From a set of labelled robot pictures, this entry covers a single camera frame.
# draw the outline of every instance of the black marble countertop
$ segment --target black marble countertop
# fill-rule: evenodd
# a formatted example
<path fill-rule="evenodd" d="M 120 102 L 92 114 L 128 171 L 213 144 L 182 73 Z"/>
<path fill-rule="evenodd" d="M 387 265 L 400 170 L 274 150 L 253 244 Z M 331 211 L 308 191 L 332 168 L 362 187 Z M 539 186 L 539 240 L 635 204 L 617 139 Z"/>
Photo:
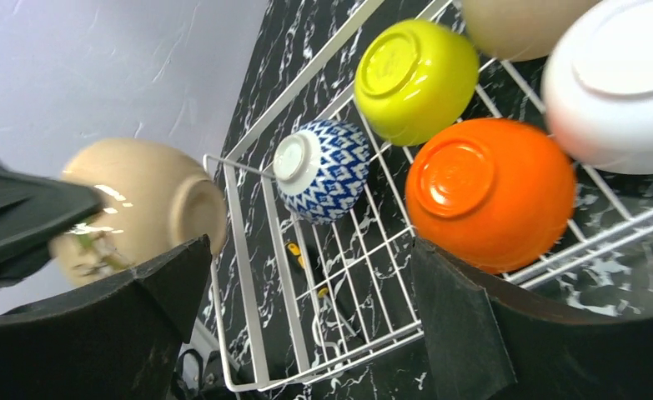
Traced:
<path fill-rule="evenodd" d="M 349 85 L 368 44 L 393 23 L 417 16 L 428 2 L 385 0 L 250 147 L 241 162 L 258 168 L 267 165 L 281 138 L 290 134 L 301 123 L 315 118 L 331 99 Z M 357 0 L 270 0 L 223 154 L 233 148 L 359 4 L 360 1 Z M 453 4 L 449 5 L 437 20 L 457 32 L 464 31 L 460 12 Z M 505 64 L 490 62 L 482 56 L 481 61 L 486 67 L 480 76 L 480 90 L 466 109 L 463 118 L 513 118 L 544 128 L 540 102 L 536 101 L 533 93 L 531 96 L 530 90 L 539 96 L 540 77 L 545 60 Z M 514 69 L 513 75 L 510 71 L 511 65 Z M 527 85 L 520 85 L 515 81 L 515 72 Z M 353 103 L 347 104 L 339 112 L 339 117 L 363 126 Z M 416 147 L 409 150 L 413 155 L 417 152 Z M 409 159 L 403 149 L 398 147 L 382 147 L 375 151 L 381 151 L 383 161 L 376 159 L 371 163 L 368 184 L 375 209 L 363 196 L 355 206 L 355 215 L 358 216 L 356 221 L 347 217 L 337 222 L 337 234 L 329 226 L 316 229 L 326 260 L 325 265 L 319 265 L 318 268 L 333 274 L 342 270 L 344 263 L 357 261 L 349 267 L 352 280 L 344 279 L 342 273 L 339 275 L 340 279 L 334 280 L 333 284 L 339 288 L 338 299 L 344 302 L 342 311 L 346 317 L 360 331 L 359 334 L 363 334 L 362 328 L 365 328 L 372 338 L 386 334 L 389 325 L 399 328 L 411 323 L 413 317 L 404 300 L 405 294 L 414 300 L 407 268 L 412 233 L 408 230 L 400 205 L 395 201 L 404 193 Z M 384 165 L 391 172 L 394 189 L 389 184 Z M 591 237 L 622 221 L 623 217 L 587 171 L 577 166 L 577 174 L 579 184 L 574 220 L 585 236 Z M 653 207 L 653 176 L 625 177 L 608 173 L 602 173 L 600 176 L 613 188 L 630 213 L 637 214 Z M 224 185 L 220 168 L 217 177 L 219 184 Z M 263 333 L 267 338 L 266 352 L 270 374 L 271 378 L 283 378 L 295 374 L 296 367 L 290 349 L 289 325 L 281 296 L 282 286 L 275 268 L 274 250 L 259 182 L 259 177 L 250 172 L 240 172 L 238 175 L 244 231 L 248 238 Z M 289 215 L 284 207 L 280 205 L 279 211 L 282 221 L 287 221 Z M 382 227 L 377 223 L 378 215 L 383 221 Z M 311 227 L 303 225 L 303 228 L 307 232 L 307 241 L 313 243 Z M 292 230 L 285 231 L 285 239 L 295 239 Z M 362 233 L 362 240 L 357 234 L 358 231 Z M 392 239 L 387 245 L 383 245 L 384 238 Z M 568 232 L 552 252 L 558 252 L 577 242 L 575 235 Z M 340 254 L 339 245 L 344 249 L 343 254 Z M 383 317 L 368 264 L 374 269 L 378 288 L 383 294 L 389 323 Z M 399 277 L 402 277 L 404 291 Z M 297 294 L 304 292 L 306 282 L 295 279 Z M 230 351 L 240 364 L 249 369 L 249 343 L 232 238 L 219 259 L 219 287 L 224 301 L 221 312 L 226 324 Z M 351 288 L 358 293 L 357 303 L 364 316 L 364 327 L 360 326 L 355 314 L 356 301 L 347 294 Z M 557 298 L 572 307 L 586 308 L 620 318 L 634 318 L 653 313 L 653 236 L 633 246 L 611 252 L 602 259 L 587 262 L 582 269 L 562 275 L 538 290 L 539 293 Z M 313 310 L 306 297 L 300 301 L 299 307 L 300 317 L 305 322 L 310 322 Z M 415 304 L 414 308 L 417 307 L 426 305 Z M 203 317 L 208 318 L 207 325 L 214 332 L 215 325 L 212 321 L 215 312 L 216 304 L 208 298 L 203 305 Z M 304 324 L 304 332 L 309 348 L 316 348 L 314 343 L 310 342 L 309 323 Z M 314 352 L 310 361 L 313 362 L 318 357 L 319 352 Z M 356 367 L 341 377 L 327 379 L 308 387 L 290 385 L 268 395 L 280 399 L 435 398 L 423 340 L 378 357 L 375 361 Z"/>

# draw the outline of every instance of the gray floor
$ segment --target gray floor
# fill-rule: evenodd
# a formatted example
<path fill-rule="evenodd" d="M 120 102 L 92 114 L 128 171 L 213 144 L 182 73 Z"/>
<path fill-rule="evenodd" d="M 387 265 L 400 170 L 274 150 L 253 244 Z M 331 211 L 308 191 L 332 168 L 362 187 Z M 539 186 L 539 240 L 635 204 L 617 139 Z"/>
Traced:
<path fill-rule="evenodd" d="M 219 153 L 266 6 L 0 0 L 0 161 L 57 177 L 107 137 Z M 50 264 L 2 290 L 0 313 L 70 288 Z"/>

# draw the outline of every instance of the dish rack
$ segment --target dish rack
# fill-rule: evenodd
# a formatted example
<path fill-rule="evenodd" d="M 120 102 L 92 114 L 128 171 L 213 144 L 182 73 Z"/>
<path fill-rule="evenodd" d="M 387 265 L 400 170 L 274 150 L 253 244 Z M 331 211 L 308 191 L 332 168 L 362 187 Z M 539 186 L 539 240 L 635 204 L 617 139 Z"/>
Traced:
<path fill-rule="evenodd" d="M 338 377 L 343 371 L 354 368 L 363 363 L 368 363 L 377 357 L 395 350 L 396 348 L 403 347 L 404 345 L 417 341 L 423 337 L 421 321 L 417 316 L 414 309 L 412 299 L 405 287 L 402 272 L 395 268 L 394 273 L 399 281 L 404 301 L 411 314 L 411 322 L 405 324 L 403 327 L 394 329 L 389 327 L 389 332 L 383 336 L 368 338 L 367 335 L 364 344 L 358 347 L 348 346 L 346 337 L 353 334 L 352 327 L 348 322 L 338 313 L 336 299 L 334 297 L 333 279 L 336 276 L 329 276 L 326 272 L 324 282 L 316 282 L 314 278 L 314 271 L 309 264 L 309 260 L 305 257 L 305 272 L 308 283 L 308 290 L 306 292 L 297 293 L 294 290 L 292 271 L 289 267 L 288 255 L 285 252 L 285 239 L 284 233 L 292 229 L 294 236 L 301 248 L 305 248 L 306 235 L 314 235 L 316 243 L 322 243 L 324 237 L 319 237 L 317 230 L 314 227 L 309 227 L 306 223 L 300 222 L 294 215 L 289 221 L 280 221 L 278 215 L 278 198 L 275 196 L 274 183 L 269 179 L 271 174 L 271 164 L 266 166 L 262 171 L 255 170 L 254 168 L 245 168 L 248 173 L 264 173 L 261 176 L 262 190 L 264 193 L 264 203 L 267 209 L 267 219 L 269 220 L 269 230 L 272 236 L 272 244 L 274 247 L 274 256 L 276 261 L 276 268 L 278 270 L 279 279 L 282 283 L 282 298 L 275 298 L 275 302 L 284 302 L 287 319 L 289 321 L 290 338 L 294 350 L 295 362 L 299 373 L 283 379 L 271 379 L 268 373 L 267 358 L 265 356 L 265 340 L 260 327 L 260 318 L 258 304 L 255 296 L 255 285 L 252 275 L 252 268 L 250 265 L 249 251 L 246 241 L 244 226 L 243 212 L 240 206 L 238 179 L 236 178 L 236 170 L 240 167 L 236 162 L 240 156 L 243 155 L 249 147 L 255 143 L 258 137 L 263 134 L 268 125 L 274 121 L 278 115 L 289 105 L 289 103 L 299 94 L 299 92 L 309 83 L 309 81 L 316 75 L 316 73 L 330 60 L 336 52 L 345 45 L 346 41 L 358 30 L 368 17 L 377 9 L 384 0 L 364 0 L 359 7 L 351 14 L 350 19 L 333 35 L 333 37 L 322 47 L 322 49 L 314 56 L 314 58 L 303 68 L 301 73 L 287 86 L 284 92 L 276 99 L 276 101 L 267 109 L 267 111 L 257 120 L 257 122 L 248 130 L 247 134 L 238 142 L 238 144 L 229 152 L 224 163 L 224 176 L 226 182 L 226 193 L 231 213 L 231 223 L 234 235 L 235 253 L 237 258 L 237 266 L 239 273 L 239 282 L 243 292 L 243 305 L 245 320 L 247 322 L 247 335 L 250 346 L 250 356 L 253 366 L 255 377 L 254 383 L 236 384 L 230 379 L 230 365 L 234 365 L 234 360 L 229 355 L 228 339 L 226 338 L 224 320 L 221 312 L 216 312 L 215 323 L 217 326 L 219 346 L 222 355 L 222 362 L 225 371 L 226 383 L 230 390 L 234 392 L 243 392 L 248 390 L 265 391 L 273 388 L 279 388 L 283 385 L 290 383 L 303 383 L 310 384 L 321 381 L 327 378 Z M 434 0 L 424 11 L 418 16 L 420 19 L 435 20 L 441 13 L 449 7 L 457 7 L 451 0 Z M 497 60 L 488 60 L 485 62 L 480 71 L 483 72 L 486 68 L 490 67 Z M 545 105 L 540 98 L 535 94 L 531 86 L 522 78 L 520 73 L 515 69 L 515 66 L 506 61 L 499 61 L 503 69 L 510 75 L 510 77 L 519 85 L 521 90 L 525 93 L 527 100 L 531 102 L 541 114 L 545 112 Z M 490 113 L 495 117 L 503 117 L 500 111 L 495 106 L 494 102 L 488 96 L 486 91 L 478 85 L 476 94 L 483 101 L 485 106 L 489 109 Z M 339 111 L 347 104 L 353 101 L 354 91 L 353 83 L 351 83 L 343 92 L 341 92 L 333 101 L 321 111 L 318 118 L 333 118 L 339 119 Z M 374 281 L 374 288 L 376 294 L 376 302 L 384 305 L 382 293 L 379 290 L 379 285 L 376 280 L 376 273 L 373 265 L 371 265 L 369 256 L 378 250 L 386 249 L 389 254 L 390 260 L 393 265 L 396 265 L 394 259 L 394 252 L 392 243 L 395 239 L 409 235 L 413 237 L 415 231 L 409 221 L 407 212 L 404 207 L 402 194 L 394 184 L 392 173 L 383 157 L 383 152 L 388 150 L 389 145 L 379 145 L 376 141 L 375 135 L 368 127 L 367 122 L 363 119 L 363 124 L 366 127 L 366 133 L 370 142 L 376 149 L 375 155 L 371 158 L 372 163 L 378 163 L 382 168 L 384 175 L 387 179 L 390 188 L 395 193 L 395 201 L 399 207 L 401 217 L 406 221 L 406 228 L 395 235 L 389 235 L 384 228 L 384 223 L 378 213 L 378 207 L 375 204 L 370 189 L 366 186 L 364 196 L 367 197 L 369 205 L 374 210 L 374 217 L 378 229 L 382 235 L 383 241 L 376 248 L 365 248 L 363 241 L 363 233 L 359 230 L 358 216 L 351 211 L 350 215 L 346 218 L 353 218 L 356 227 L 356 235 L 360 240 L 360 244 L 364 248 L 364 255 L 355 260 L 346 260 L 344 257 L 344 248 L 339 240 L 337 227 L 332 224 L 332 230 L 335 233 L 335 241 L 340 250 L 341 261 L 344 263 L 344 268 L 337 272 L 337 274 L 345 275 L 346 280 L 350 280 L 350 269 L 355 264 L 364 263 L 369 269 L 369 275 Z M 412 163 L 413 154 L 407 147 L 394 148 L 393 151 L 402 151 L 407 160 Z M 207 168 L 208 156 L 204 158 L 204 166 Z M 580 168 L 588 174 L 590 179 L 598 186 L 604 196 L 607 197 L 612 207 L 622 216 L 623 221 L 616 225 L 598 232 L 594 236 L 587 237 L 580 226 L 574 220 L 568 222 L 568 232 L 571 232 L 577 243 L 573 244 L 564 250 L 541 256 L 540 259 L 517 272 L 503 275 L 506 281 L 519 285 L 522 288 L 532 289 L 537 288 L 543 283 L 547 283 L 562 274 L 574 272 L 577 268 L 581 268 L 595 258 L 604 256 L 618 248 L 624 247 L 630 243 L 639 242 L 641 239 L 653 233 L 653 206 L 648 207 L 642 212 L 635 212 L 629 210 L 628 207 L 619 199 L 614 193 L 614 190 L 604 180 L 604 178 L 593 168 L 582 165 Z M 319 257 L 321 263 L 325 263 L 324 254 L 321 245 L 318 244 Z M 220 309 L 222 304 L 219 295 L 219 276 L 215 262 L 211 265 L 211 277 L 213 284 L 211 287 L 211 296 L 213 297 L 213 304 L 217 309 Z M 328 294 L 324 298 L 319 298 L 319 291 L 317 288 L 328 288 Z M 343 296 L 353 296 L 357 298 L 357 293 L 353 285 L 349 285 L 351 293 L 342 294 Z M 312 332 L 304 332 L 303 326 L 299 320 L 299 307 L 298 300 L 308 298 L 311 306 L 314 308 L 314 321 L 312 324 Z M 324 320 L 319 315 L 321 308 L 320 301 L 325 300 L 331 305 L 333 312 L 333 320 L 336 321 L 337 330 L 340 339 L 337 342 L 330 342 L 325 340 L 320 327 L 324 325 Z M 388 321 L 388 310 L 383 308 L 385 320 Z M 363 321 L 360 307 L 355 310 L 357 318 Z M 307 348 L 304 340 L 305 335 L 311 334 L 314 343 L 317 347 L 321 347 L 323 358 L 317 362 L 309 362 L 309 353 L 315 349 Z M 330 352 L 335 354 L 335 357 L 330 357 L 327 348 Z"/>

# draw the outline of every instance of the patterned bowl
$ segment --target patterned bowl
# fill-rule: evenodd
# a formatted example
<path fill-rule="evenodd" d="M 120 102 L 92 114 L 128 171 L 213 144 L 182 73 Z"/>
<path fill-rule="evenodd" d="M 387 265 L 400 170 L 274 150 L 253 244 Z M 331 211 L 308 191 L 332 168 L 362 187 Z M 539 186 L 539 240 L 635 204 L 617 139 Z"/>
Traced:
<path fill-rule="evenodd" d="M 363 192 L 369 159 L 368 138 L 355 125 L 306 123 L 277 146 L 273 170 L 279 196 L 310 223 L 332 223 Z"/>

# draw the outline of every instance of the white wire rack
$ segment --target white wire rack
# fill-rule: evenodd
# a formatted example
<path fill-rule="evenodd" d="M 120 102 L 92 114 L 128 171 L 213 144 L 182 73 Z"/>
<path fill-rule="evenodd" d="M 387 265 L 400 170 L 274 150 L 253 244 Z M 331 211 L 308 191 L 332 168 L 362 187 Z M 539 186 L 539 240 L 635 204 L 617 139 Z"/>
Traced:
<path fill-rule="evenodd" d="M 380 6 L 383 0 L 364 0 L 359 8 L 351 15 L 348 22 L 346 22 L 340 30 L 324 45 L 324 47 L 316 54 L 312 61 L 302 70 L 302 72 L 291 82 L 285 91 L 277 98 L 271 107 L 262 115 L 262 117 L 248 130 L 247 134 L 239 141 L 233 150 L 227 156 L 229 163 L 224 164 L 224 176 L 226 182 L 226 192 L 231 212 L 231 223 L 234 235 L 235 254 L 237 258 L 239 283 L 242 288 L 242 303 L 245 313 L 245 321 L 247 323 L 247 336 L 250 346 L 250 361 L 252 363 L 254 372 L 254 383 L 249 384 L 235 384 L 230 379 L 230 363 L 231 358 L 229 355 L 228 338 L 224 326 L 224 320 L 221 312 L 216 312 L 215 323 L 219 337 L 219 346 L 223 357 L 223 365 L 225 370 L 225 377 L 227 384 L 234 392 L 242 392 L 247 390 L 258 389 L 260 391 L 269 390 L 271 388 L 281 387 L 290 383 L 314 383 L 326 378 L 338 376 L 346 369 L 354 368 L 360 364 L 368 363 L 375 358 L 390 352 L 396 348 L 400 348 L 408 343 L 414 342 L 422 338 L 423 332 L 421 329 L 421 321 L 417 315 L 416 309 L 410 297 L 410 291 L 406 287 L 405 280 L 403 279 L 402 271 L 399 268 L 394 269 L 394 278 L 397 280 L 399 287 L 402 291 L 407 313 L 409 314 L 409 321 L 395 325 L 391 321 L 389 309 L 385 306 L 385 299 L 383 293 L 380 291 L 379 284 L 377 283 L 378 277 L 376 267 L 371 262 L 371 257 L 375 252 L 385 250 L 393 265 L 396 265 L 396 251 L 394 250 L 394 241 L 401 238 L 413 237 L 415 232 L 409 222 L 407 212 L 405 211 L 402 194 L 396 187 L 393 175 L 389 170 L 389 166 L 384 158 L 385 151 L 401 151 L 410 163 L 413 161 L 413 152 L 416 149 L 407 147 L 389 149 L 390 145 L 381 143 L 376 139 L 373 132 L 369 129 L 367 122 L 362 119 L 362 123 L 369 136 L 369 139 L 376 149 L 375 155 L 372 157 L 371 162 L 379 164 L 385 176 L 385 180 L 394 193 L 399 214 L 405 222 L 405 228 L 395 234 L 388 234 L 383 218 L 379 214 L 379 208 L 374 200 L 373 192 L 370 187 L 365 188 L 364 195 L 371 209 L 373 210 L 374 219 L 377 228 L 382 237 L 382 242 L 372 248 L 366 248 L 364 241 L 364 234 L 359 228 L 359 216 L 355 212 L 351 212 L 347 218 L 353 220 L 355 226 L 355 235 L 360 246 L 364 249 L 363 254 L 356 259 L 348 259 L 344 256 L 344 244 L 339 238 L 338 226 L 332 224 L 331 229 L 333 232 L 333 240 L 340 252 L 340 261 L 344 267 L 338 272 L 329 274 L 329 271 L 324 271 L 325 280 L 316 282 L 313 266 L 310 265 L 309 260 L 305 258 L 306 266 L 306 279 L 308 289 L 304 292 L 297 293 L 294 289 L 293 273 L 289 267 L 287 253 L 285 252 L 285 239 L 284 234 L 289 231 L 294 231 L 294 236 L 301 248 L 305 248 L 306 235 L 313 235 L 317 243 L 317 249 L 321 264 L 326 263 L 324 256 L 324 249 L 321 243 L 324 243 L 326 237 L 321 237 L 315 227 L 310 227 L 303 222 L 298 221 L 295 216 L 292 216 L 288 221 L 280 220 L 278 213 L 278 199 L 274 193 L 274 183 L 268 177 L 262 177 L 262 190 L 264 194 L 264 204 L 267 210 L 267 219 L 269 221 L 269 230 L 272 236 L 272 244 L 274 247 L 274 256 L 276 261 L 276 268 L 278 270 L 279 279 L 282 285 L 282 298 L 274 298 L 274 302 L 284 302 L 284 308 L 289 321 L 289 335 L 294 350 L 295 362 L 298 368 L 298 373 L 280 379 L 272 379 L 268 373 L 268 360 L 265 355 L 265 338 L 263 337 L 261 322 L 258 310 L 258 304 L 255 295 L 255 284 L 253 279 L 253 268 L 250 264 L 250 257 L 248 251 L 247 238 L 244 231 L 244 217 L 240 205 L 239 188 L 236 179 L 236 167 L 234 162 L 237 162 L 249 147 L 253 145 L 259 136 L 263 134 L 268 125 L 274 121 L 278 115 L 289 105 L 289 103 L 299 94 L 299 92 L 307 85 L 307 83 L 315 76 L 315 74 L 330 60 L 333 55 L 346 43 L 346 41 L 356 32 L 358 27 L 365 22 L 372 12 Z M 418 16 L 422 19 L 435 19 L 438 15 L 444 12 L 449 7 L 455 5 L 449 0 L 434 0 L 429 6 Z M 515 66 L 506 61 L 488 60 L 481 67 L 483 72 L 486 68 L 491 68 L 494 63 L 499 63 L 502 68 L 510 75 L 520 89 L 526 95 L 526 99 L 531 102 L 534 107 L 544 114 L 545 106 L 540 98 L 535 94 L 535 91 L 523 79 L 520 73 L 515 69 Z M 480 85 L 476 88 L 477 96 L 480 101 L 488 108 L 491 115 L 495 117 L 503 117 L 501 112 L 496 107 L 494 101 L 490 98 L 489 94 Z M 319 118 L 339 118 L 339 112 L 353 101 L 353 84 L 349 85 L 343 92 L 341 92 L 319 115 Z M 623 247 L 629 243 L 637 242 L 643 237 L 653 233 L 653 207 L 648 207 L 643 212 L 632 213 L 624 205 L 614 193 L 614 190 L 609 186 L 605 179 L 593 168 L 588 166 L 580 166 L 583 171 L 588 174 L 590 179 L 595 185 L 598 186 L 604 196 L 607 197 L 612 207 L 621 215 L 622 221 L 613 225 L 612 227 L 602 230 L 593 236 L 587 237 L 584 230 L 571 219 L 568 222 L 569 230 L 575 237 L 575 244 L 563 249 L 556 253 L 549 253 L 542 257 L 538 262 L 519 270 L 518 272 L 510 275 L 504 275 L 507 281 L 520 285 L 523 288 L 535 288 L 543 283 L 553 280 L 559 275 L 568 273 L 580 268 L 594 258 L 603 256 L 609 252 Z M 271 173 L 271 165 L 268 165 L 264 172 Z M 349 325 L 344 316 L 340 315 L 337 308 L 333 305 L 337 303 L 336 295 L 338 288 L 336 282 L 343 280 L 350 283 L 345 285 L 349 288 L 345 294 L 341 293 L 340 296 L 352 297 L 356 304 L 359 303 L 359 294 L 356 292 L 356 286 L 353 284 L 352 269 L 356 265 L 365 265 L 369 270 L 370 278 L 374 281 L 374 302 L 380 305 L 384 314 L 384 323 L 387 325 L 387 333 L 378 337 L 373 336 L 374 332 L 366 332 L 366 324 L 364 323 L 364 315 L 360 307 L 355 308 L 354 320 L 363 329 L 364 342 L 358 346 L 349 345 L 349 337 L 355 335 L 353 328 Z M 211 276 L 213 279 L 212 291 L 213 304 L 220 310 L 223 306 L 222 299 L 219 294 L 219 275 L 216 265 L 211 266 Z M 320 298 L 318 295 L 318 288 L 327 287 L 329 293 L 325 298 Z M 299 302 L 307 301 L 313 308 L 314 320 L 311 324 L 311 332 L 307 332 L 312 336 L 312 342 L 316 348 L 309 348 L 308 341 L 305 340 L 304 324 L 300 318 L 304 317 L 304 313 L 299 311 Z M 331 307 L 324 308 L 322 302 L 325 301 Z M 329 338 L 325 334 L 324 327 L 328 323 L 323 310 L 328 310 L 333 316 L 331 325 L 336 328 L 332 332 L 337 332 L 337 338 Z M 311 362 L 309 355 L 314 351 L 320 349 L 320 354 L 323 356 L 314 362 Z"/>

